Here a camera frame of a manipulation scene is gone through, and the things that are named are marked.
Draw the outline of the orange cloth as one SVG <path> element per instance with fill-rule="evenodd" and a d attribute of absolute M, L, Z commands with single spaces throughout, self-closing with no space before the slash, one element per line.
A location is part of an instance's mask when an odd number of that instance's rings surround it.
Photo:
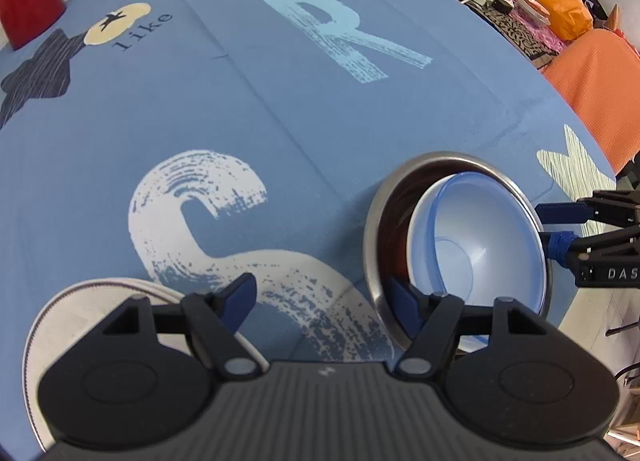
<path fill-rule="evenodd" d="M 595 28 L 542 75 L 582 120 L 615 173 L 639 153 L 639 54 L 616 32 Z"/>

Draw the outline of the black patterned cloth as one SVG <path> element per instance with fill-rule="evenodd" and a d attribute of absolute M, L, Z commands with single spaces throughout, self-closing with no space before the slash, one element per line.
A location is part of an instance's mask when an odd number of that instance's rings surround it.
<path fill-rule="evenodd" d="M 539 59 L 548 61 L 558 55 L 555 50 L 538 42 L 538 40 L 529 33 L 525 25 L 512 18 L 510 14 L 504 14 L 492 7 L 480 8 L 471 6 L 470 9 L 503 36 L 529 61 L 533 63 Z"/>

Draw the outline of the stainless steel bowl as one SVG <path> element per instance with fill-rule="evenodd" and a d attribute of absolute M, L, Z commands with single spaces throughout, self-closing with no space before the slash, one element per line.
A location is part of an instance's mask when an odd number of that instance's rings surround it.
<path fill-rule="evenodd" d="M 403 351 L 410 339 L 396 319 L 386 283 L 393 275 L 408 278 L 406 238 L 409 221 L 422 194 L 451 174 L 477 172 L 494 178 L 518 200 L 537 231 L 544 230 L 535 209 L 513 180 L 475 156 L 452 151 L 425 153 L 410 158 L 382 181 L 371 202 L 363 231 L 363 272 L 378 319 Z"/>

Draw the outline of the blue plastic bowl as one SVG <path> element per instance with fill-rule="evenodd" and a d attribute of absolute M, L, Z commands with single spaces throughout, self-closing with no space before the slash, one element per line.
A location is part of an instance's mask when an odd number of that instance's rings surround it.
<path fill-rule="evenodd" d="M 410 283 L 468 306 L 516 299 L 544 311 L 547 270 L 538 229 L 500 182 L 465 172 L 440 178 L 413 210 L 406 243 Z"/>

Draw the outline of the white rimmed deep plate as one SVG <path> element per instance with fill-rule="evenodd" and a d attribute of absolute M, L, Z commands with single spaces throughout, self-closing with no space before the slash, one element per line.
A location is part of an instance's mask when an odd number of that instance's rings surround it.
<path fill-rule="evenodd" d="M 131 296 L 145 296 L 154 305 L 177 304 L 183 298 L 182 293 L 151 281 L 94 279 L 58 292 L 32 322 L 22 360 L 22 385 L 29 423 L 42 451 L 50 449 L 55 439 L 38 403 L 41 377 L 81 337 Z"/>

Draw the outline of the blue printed tablecloth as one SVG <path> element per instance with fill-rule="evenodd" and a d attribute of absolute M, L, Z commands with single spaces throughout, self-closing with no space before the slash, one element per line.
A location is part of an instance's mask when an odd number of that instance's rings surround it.
<path fill-rule="evenodd" d="M 24 405 L 32 322 L 94 278 L 180 292 L 254 273 L 243 334 L 267 357 L 392 360 L 362 233 L 378 185 L 458 151 L 530 201 L 613 184 L 585 125 L 454 0 L 71 0 L 3 76 L 66 91 L 1 101 L 1 444 L 38 455 Z"/>

